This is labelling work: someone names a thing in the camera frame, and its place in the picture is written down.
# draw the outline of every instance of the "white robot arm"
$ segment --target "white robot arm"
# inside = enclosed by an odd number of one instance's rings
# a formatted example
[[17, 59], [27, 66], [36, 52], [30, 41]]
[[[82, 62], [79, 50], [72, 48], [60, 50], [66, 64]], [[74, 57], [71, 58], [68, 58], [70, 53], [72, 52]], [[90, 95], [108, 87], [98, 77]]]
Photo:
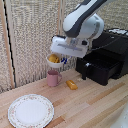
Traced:
[[95, 14], [104, 5], [115, 0], [84, 0], [63, 22], [66, 38], [54, 36], [51, 51], [83, 58], [91, 41], [98, 38], [104, 29], [104, 21]]

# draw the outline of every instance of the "small yellow block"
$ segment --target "small yellow block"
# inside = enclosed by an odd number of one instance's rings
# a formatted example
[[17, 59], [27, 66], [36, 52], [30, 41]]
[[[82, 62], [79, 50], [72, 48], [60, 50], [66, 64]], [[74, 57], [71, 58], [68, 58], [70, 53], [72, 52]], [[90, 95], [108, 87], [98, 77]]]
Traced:
[[71, 89], [71, 90], [76, 90], [78, 87], [76, 86], [76, 84], [72, 81], [72, 80], [68, 80], [66, 81], [66, 84], [68, 85], [68, 87]]

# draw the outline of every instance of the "cable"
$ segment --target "cable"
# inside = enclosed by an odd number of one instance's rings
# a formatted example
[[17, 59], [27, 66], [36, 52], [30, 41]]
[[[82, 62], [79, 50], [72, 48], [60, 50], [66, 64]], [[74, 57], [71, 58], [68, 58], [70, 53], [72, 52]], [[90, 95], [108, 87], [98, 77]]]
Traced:
[[95, 48], [95, 49], [91, 49], [91, 50], [88, 50], [88, 51], [95, 51], [95, 50], [99, 50], [99, 49], [101, 49], [101, 48], [104, 48], [104, 47], [106, 47], [106, 46], [108, 46], [108, 45], [110, 45], [110, 44], [112, 44], [112, 43], [114, 43], [115, 41], [117, 41], [117, 40], [119, 40], [121, 37], [123, 37], [123, 35], [122, 36], [120, 36], [120, 37], [118, 37], [117, 39], [115, 39], [115, 40], [113, 40], [113, 41], [111, 41], [109, 44], [107, 44], [107, 45], [104, 45], [104, 46], [102, 46], [102, 47], [99, 47], [99, 48]]

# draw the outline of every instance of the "wooden countertop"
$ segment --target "wooden countertop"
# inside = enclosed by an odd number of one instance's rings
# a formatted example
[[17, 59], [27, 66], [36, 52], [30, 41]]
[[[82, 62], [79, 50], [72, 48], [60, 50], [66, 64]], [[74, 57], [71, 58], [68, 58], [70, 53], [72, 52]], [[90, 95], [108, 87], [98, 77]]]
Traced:
[[[49, 87], [46, 79], [0, 94], [0, 128], [13, 128], [8, 121], [8, 108], [20, 96], [38, 94], [54, 106], [54, 118], [46, 128], [109, 128], [128, 102], [128, 75], [110, 79], [107, 86], [82, 80], [74, 69], [61, 73], [57, 87]], [[67, 80], [73, 80], [77, 90], [70, 90]]]

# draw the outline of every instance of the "pink cup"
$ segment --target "pink cup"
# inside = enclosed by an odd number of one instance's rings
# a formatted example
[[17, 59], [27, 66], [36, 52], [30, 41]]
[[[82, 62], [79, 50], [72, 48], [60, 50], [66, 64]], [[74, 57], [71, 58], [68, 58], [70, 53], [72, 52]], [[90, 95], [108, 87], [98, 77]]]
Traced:
[[60, 73], [58, 73], [57, 71], [55, 70], [50, 70], [48, 71], [47, 73], [47, 83], [49, 86], [57, 86], [60, 81], [62, 79], [62, 75]]

